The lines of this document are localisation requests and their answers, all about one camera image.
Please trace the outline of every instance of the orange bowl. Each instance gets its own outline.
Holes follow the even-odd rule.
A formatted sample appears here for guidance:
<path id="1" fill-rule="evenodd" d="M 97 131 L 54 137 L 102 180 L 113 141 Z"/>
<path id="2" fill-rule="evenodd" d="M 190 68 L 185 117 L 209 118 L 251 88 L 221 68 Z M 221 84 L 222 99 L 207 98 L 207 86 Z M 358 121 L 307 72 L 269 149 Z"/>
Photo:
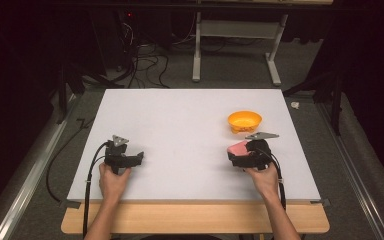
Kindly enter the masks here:
<path id="1" fill-rule="evenodd" d="M 251 111 L 234 112 L 227 118 L 233 133 L 254 132 L 262 120 L 258 113 Z"/>

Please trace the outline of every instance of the small white object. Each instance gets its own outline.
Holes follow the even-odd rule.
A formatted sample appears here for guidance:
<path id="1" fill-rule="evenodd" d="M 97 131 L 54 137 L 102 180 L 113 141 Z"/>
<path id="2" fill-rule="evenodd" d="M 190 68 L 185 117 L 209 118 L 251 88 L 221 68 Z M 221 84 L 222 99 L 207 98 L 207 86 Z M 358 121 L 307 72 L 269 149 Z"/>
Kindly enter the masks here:
<path id="1" fill-rule="evenodd" d="M 299 102 L 291 102 L 291 107 L 295 109 L 299 109 Z"/>

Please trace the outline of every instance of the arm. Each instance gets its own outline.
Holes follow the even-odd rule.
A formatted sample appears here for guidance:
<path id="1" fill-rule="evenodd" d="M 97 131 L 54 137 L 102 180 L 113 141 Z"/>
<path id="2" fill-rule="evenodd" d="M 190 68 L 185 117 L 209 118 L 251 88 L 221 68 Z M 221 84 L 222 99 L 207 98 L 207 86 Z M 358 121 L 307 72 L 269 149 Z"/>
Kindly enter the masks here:
<path id="1" fill-rule="evenodd" d="M 114 221 L 114 214 L 118 206 L 118 201 L 127 185 L 131 168 L 127 168 L 122 175 L 116 175 L 111 171 L 111 167 L 105 163 L 99 165 L 101 178 L 99 186 L 101 188 L 102 200 L 101 207 L 95 220 L 89 227 L 85 239 L 90 240 L 108 240 L 110 238 L 110 230 Z"/>
<path id="2" fill-rule="evenodd" d="M 278 176 L 273 163 L 263 171 L 247 168 L 245 171 L 251 175 L 255 188 L 266 204 L 273 235 L 276 240 L 300 239 L 295 227 L 280 203 L 278 195 Z"/>

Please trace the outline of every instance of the gray carpet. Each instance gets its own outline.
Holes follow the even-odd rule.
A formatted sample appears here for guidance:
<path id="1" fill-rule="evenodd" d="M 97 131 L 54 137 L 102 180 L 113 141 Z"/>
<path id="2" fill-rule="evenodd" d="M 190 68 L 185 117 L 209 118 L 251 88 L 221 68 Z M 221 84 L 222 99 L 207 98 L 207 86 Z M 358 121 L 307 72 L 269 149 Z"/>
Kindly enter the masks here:
<path id="1" fill-rule="evenodd" d="M 288 89 L 304 80 L 319 46 L 320 44 L 314 43 L 281 44 L 276 56 L 276 64 L 283 83 L 282 89 Z M 218 48 L 216 44 L 208 44 L 204 47 L 207 50 Z M 159 50 L 159 53 L 169 56 L 168 68 L 162 81 L 171 88 L 273 88 L 267 66 L 263 62 L 263 51 L 261 51 L 269 48 L 270 43 L 263 41 L 251 45 L 227 45 L 221 51 L 203 52 L 200 83 L 191 81 L 193 61 L 191 49 L 173 48 L 169 52 Z M 146 87 L 155 87 L 150 81 L 158 82 L 158 75 L 164 69 L 164 58 L 160 57 L 157 67 L 149 69 L 150 81 L 147 80 L 146 71 L 143 70 L 147 62 L 149 63 L 149 61 L 140 62 L 142 68 L 139 68 L 141 71 L 137 74 L 140 80 L 134 80 L 132 87 L 138 88 L 143 86 L 143 83 Z M 79 105 L 68 119 L 57 149 L 79 129 L 78 118 L 88 121 L 95 116 L 102 95 L 103 89 L 88 87 L 85 94 L 81 96 Z M 376 239 L 347 178 L 340 153 L 329 129 L 310 96 L 309 93 L 302 93 L 287 98 L 286 101 L 288 104 L 291 101 L 300 102 L 298 110 L 289 107 L 290 113 L 320 194 L 331 203 L 325 208 L 331 228 L 325 234 L 309 235 L 306 239 Z M 349 146 L 348 150 L 352 158 L 358 160 L 356 165 L 362 172 L 362 178 L 365 182 L 367 181 L 382 211 L 381 215 L 384 216 L 384 169 L 367 143 L 358 122 L 353 118 L 352 109 L 347 105 L 346 100 L 342 105 L 341 131 L 344 132 L 344 142 Z M 90 128 L 80 131 L 59 154 L 52 167 L 51 186 L 55 194 L 61 198 L 66 197 L 71 186 L 89 130 Z M 26 162 L 23 169 L 16 172 L 14 178 L 19 180 L 15 179 L 13 185 L 9 186 L 1 197 L 0 218 L 12 203 L 11 196 L 18 191 L 20 179 L 25 176 L 25 169 L 28 169 L 32 162 L 31 160 Z M 65 209 L 59 208 L 48 195 L 44 177 L 42 177 L 11 239 L 81 239 L 81 236 L 70 236 L 61 232 L 60 225 L 64 212 Z"/>

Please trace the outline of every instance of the forearm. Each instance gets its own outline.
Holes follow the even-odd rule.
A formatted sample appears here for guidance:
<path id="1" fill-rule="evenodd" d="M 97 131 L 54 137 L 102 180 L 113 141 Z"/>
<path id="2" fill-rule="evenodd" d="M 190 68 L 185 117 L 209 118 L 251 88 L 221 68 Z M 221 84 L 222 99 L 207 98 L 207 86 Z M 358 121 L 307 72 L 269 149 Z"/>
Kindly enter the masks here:
<path id="1" fill-rule="evenodd" d="M 103 201 L 92 225 L 88 229 L 85 239 L 108 240 L 110 238 L 111 226 L 113 224 L 118 201 Z"/>
<path id="2" fill-rule="evenodd" d="M 300 239 L 278 196 L 264 198 L 274 239 Z"/>

